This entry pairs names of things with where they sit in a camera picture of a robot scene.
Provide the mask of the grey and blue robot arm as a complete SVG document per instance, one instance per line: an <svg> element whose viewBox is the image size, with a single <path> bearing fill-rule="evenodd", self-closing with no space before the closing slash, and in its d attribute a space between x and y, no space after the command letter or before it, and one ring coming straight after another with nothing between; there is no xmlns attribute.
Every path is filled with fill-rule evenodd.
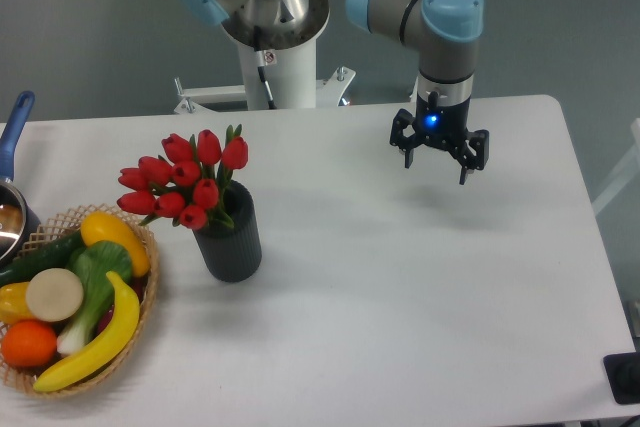
<svg viewBox="0 0 640 427"><path fill-rule="evenodd" d="M248 107L313 108L316 40L328 0L180 0L201 23L221 27L238 47ZM449 153L463 174L482 170L489 134L467 117L484 27L484 0L345 0L356 27L419 55L415 109L393 119L390 142L406 158L428 146Z"/></svg>

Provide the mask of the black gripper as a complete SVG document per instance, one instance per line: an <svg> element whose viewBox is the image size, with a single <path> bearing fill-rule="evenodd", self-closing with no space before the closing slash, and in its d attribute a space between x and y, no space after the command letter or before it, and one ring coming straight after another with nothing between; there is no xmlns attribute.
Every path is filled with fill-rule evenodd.
<svg viewBox="0 0 640 427"><path fill-rule="evenodd" d="M470 99L441 106L442 97L436 92L427 99L416 100L416 118L406 109L399 109L391 124L389 143L404 154L404 167L413 163L414 150L422 144L451 149L451 156L460 164L459 184L464 185L468 175L482 171L489 159L488 130L467 130Z"/></svg>

